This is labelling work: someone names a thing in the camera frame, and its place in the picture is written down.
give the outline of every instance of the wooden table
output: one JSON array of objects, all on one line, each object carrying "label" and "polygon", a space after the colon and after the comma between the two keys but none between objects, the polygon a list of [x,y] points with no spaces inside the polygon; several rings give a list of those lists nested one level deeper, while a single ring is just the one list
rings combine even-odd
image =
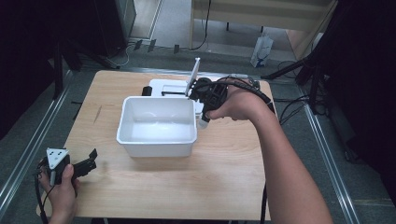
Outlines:
[{"label": "wooden table", "polygon": [[[206,20],[208,5],[209,0],[191,1],[190,48],[194,19]],[[287,29],[294,54],[301,59],[325,31],[336,6],[336,0],[212,0],[209,20]]]},{"label": "wooden table", "polygon": [[[141,95],[154,78],[187,80],[96,74],[65,143],[72,163],[98,152],[97,168],[80,178],[77,217],[260,220],[265,177],[249,121],[210,121],[187,158],[131,158],[116,141],[123,100]],[[267,82],[262,90],[272,98]]]}]

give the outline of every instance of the person's left hand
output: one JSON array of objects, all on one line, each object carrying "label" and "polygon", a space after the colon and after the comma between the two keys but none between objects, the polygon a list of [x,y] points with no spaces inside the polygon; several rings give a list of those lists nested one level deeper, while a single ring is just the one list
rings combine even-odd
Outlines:
[{"label": "person's left hand", "polygon": [[[75,189],[71,181],[74,173],[73,165],[66,165],[62,175],[62,184],[56,185],[51,192],[50,179],[43,169],[42,167],[39,181],[44,191],[48,193],[52,205],[52,216],[49,223],[71,223],[78,208]],[[74,185],[78,190],[79,181],[77,179]]]}]

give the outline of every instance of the white plastic bin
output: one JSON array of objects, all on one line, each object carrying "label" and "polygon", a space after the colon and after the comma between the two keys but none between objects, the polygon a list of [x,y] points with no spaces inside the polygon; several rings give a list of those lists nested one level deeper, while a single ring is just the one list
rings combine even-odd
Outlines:
[{"label": "white plastic bin", "polygon": [[151,96],[124,100],[117,141],[131,157],[187,157],[196,139],[192,100]]}]

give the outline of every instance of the hand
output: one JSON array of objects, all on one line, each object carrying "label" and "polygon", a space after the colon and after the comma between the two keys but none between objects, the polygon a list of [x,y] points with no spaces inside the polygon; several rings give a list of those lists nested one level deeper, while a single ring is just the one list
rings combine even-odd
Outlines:
[{"label": "hand", "polygon": [[[71,223],[77,211],[77,200],[75,189],[71,179],[74,173],[74,167],[71,164],[66,165],[62,175],[62,184],[56,185],[51,190],[50,180],[44,167],[42,167],[41,178],[39,179],[44,191],[49,193],[49,200],[52,205],[52,216],[50,223]],[[74,182],[76,190],[79,188],[79,181]]]},{"label": "hand", "polygon": [[257,95],[230,85],[227,100],[217,110],[208,111],[209,119],[230,117],[233,120],[249,119],[254,121],[263,112],[272,113],[265,102]]}]

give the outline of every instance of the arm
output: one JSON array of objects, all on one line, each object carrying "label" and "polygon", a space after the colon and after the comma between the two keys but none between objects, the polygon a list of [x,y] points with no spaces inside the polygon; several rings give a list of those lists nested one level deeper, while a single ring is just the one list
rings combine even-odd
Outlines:
[{"label": "arm", "polygon": [[[74,167],[68,164],[64,168],[62,176],[62,184],[56,185],[50,192],[50,180],[45,171],[41,173],[40,184],[49,195],[52,205],[52,216],[49,223],[71,223],[77,211],[77,200],[75,189],[73,188],[71,179],[74,173]],[[75,180],[75,186],[79,187],[79,181]]]},{"label": "arm", "polygon": [[229,86],[224,105],[206,115],[210,119],[231,117],[253,123],[262,146],[269,209],[275,223],[332,223],[316,183],[262,99]]}]

